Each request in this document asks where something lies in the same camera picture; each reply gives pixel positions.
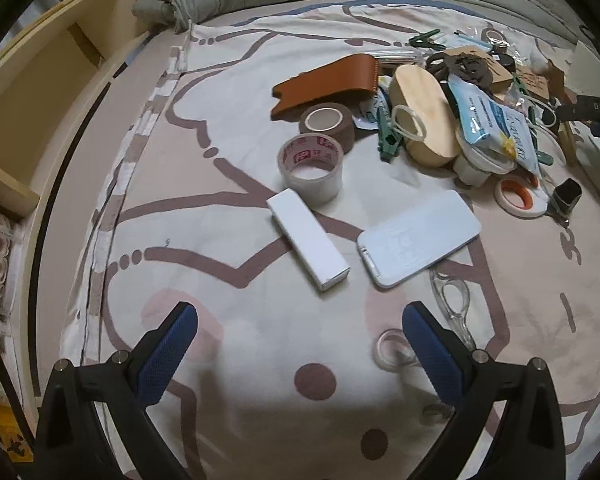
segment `green clip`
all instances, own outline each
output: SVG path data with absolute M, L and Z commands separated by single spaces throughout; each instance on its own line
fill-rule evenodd
M 434 28 L 429 32 L 425 32 L 424 34 L 419 34 L 418 36 L 414 36 L 409 40 L 409 45 L 414 46 L 416 48 L 432 48 L 433 50 L 445 50 L 446 45 L 435 43 L 433 41 L 429 41 L 431 36 L 435 36 L 440 33 L 439 28 Z
M 378 151 L 380 152 L 380 160 L 391 162 L 392 158 L 398 154 L 402 137 L 397 137 L 394 134 L 380 108 L 376 112 L 376 120 L 378 120 Z
M 520 79 L 520 76 L 518 74 L 513 74 L 513 84 L 516 86 L 516 88 L 520 91 L 521 94 L 529 95 L 529 90 L 526 89 L 526 85 L 522 82 L 522 79 Z
M 548 153 L 536 150 L 536 155 L 540 164 L 544 164 L 545 166 L 552 166 L 554 164 L 554 158 Z

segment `blue rubber pad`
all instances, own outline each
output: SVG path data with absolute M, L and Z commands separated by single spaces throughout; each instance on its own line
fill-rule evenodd
M 402 313 L 402 331 L 440 400 L 458 407 L 463 397 L 462 370 L 412 304 Z
M 136 397 L 141 404 L 160 401 L 197 330 L 198 314 L 187 305 L 140 369 Z

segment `plastic bag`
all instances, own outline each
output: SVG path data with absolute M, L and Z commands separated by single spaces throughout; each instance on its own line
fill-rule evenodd
M 499 30 L 492 28 L 491 23 L 489 23 L 489 28 L 483 30 L 478 30 L 475 27 L 464 27 L 458 30 L 470 38 L 490 43 L 494 50 L 509 54 L 518 65 L 528 65 L 530 63 L 530 59 L 520 53 L 516 44 L 507 40 Z
M 354 124 L 361 130 L 378 129 L 376 114 L 378 113 L 379 109 L 382 110 L 387 122 L 389 122 L 391 120 L 390 107 L 380 88 L 376 90 L 376 95 L 374 95 L 371 99 L 362 101 L 349 108 L 353 115 Z
M 538 157 L 526 117 L 488 97 L 476 85 L 451 74 L 449 88 L 458 102 L 462 135 L 469 144 L 479 144 L 509 156 L 536 176 Z
M 529 108 L 532 102 L 525 98 L 525 95 L 518 89 L 515 83 L 511 83 L 509 90 L 504 94 L 502 102 L 509 108 L 513 108 L 526 117 L 529 117 Z

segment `masking tape roll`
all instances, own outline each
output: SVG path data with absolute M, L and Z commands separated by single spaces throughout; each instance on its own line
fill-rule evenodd
M 522 206 L 514 204 L 505 195 L 515 193 L 522 200 Z M 518 218 L 538 218 L 546 213 L 548 197 L 540 185 L 533 186 L 516 175 L 507 175 L 496 184 L 494 196 L 498 205 L 507 213 Z
M 278 152 L 278 169 L 287 187 L 309 206 L 335 197 L 342 187 L 344 153 L 337 140 L 325 134 L 294 137 Z
M 350 152 L 356 137 L 351 111 L 338 103 L 320 103 L 307 108 L 300 116 L 299 129 L 301 134 L 318 133 L 333 137 L 344 153 Z

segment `bedsheet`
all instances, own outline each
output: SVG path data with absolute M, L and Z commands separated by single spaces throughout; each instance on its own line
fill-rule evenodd
M 194 25 L 172 49 L 98 199 L 62 355 L 106 360 L 177 301 L 195 305 L 198 334 L 148 410 L 194 478 L 403 479 L 415 468 L 442 430 L 421 419 L 434 391 L 419 367 L 381 370 L 372 346 L 400 328 L 410 301 L 446 323 L 427 272 L 378 290 L 355 240 L 442 189 L 458 190 L 482 223 L 477 239 L 438 264 L 468 283 L 478 347 L 505 362 L 548 362 L 569 479 L 600 449 L 600 196 L 552 140 L 539 139 L 556 160 L 551 177 L 572 176 L 584 190 L 568 229 L 509 216 L 493 183 L 459 188 L 450 171 L 423 170 L 404 154 L 382 163 L 375 136 L 359 139 L 343 189 L 316 211 L 351 266 L 326 293 L 266 207 L 283 189 L 275 155 L 298 132 L 269 119 L 272 86 L 348 54 L 403 46 L 416 30 L 489 26 L 527 57 L 568 56 L 501 24 L 424 6 L 336 5 L 238 27 Z M 584 130 L 579 137 L 592 142 Z M 501 414 L 496 405 L 462 478 L 477 471 Z M 136 478 L 110 421 L 106 428 Z

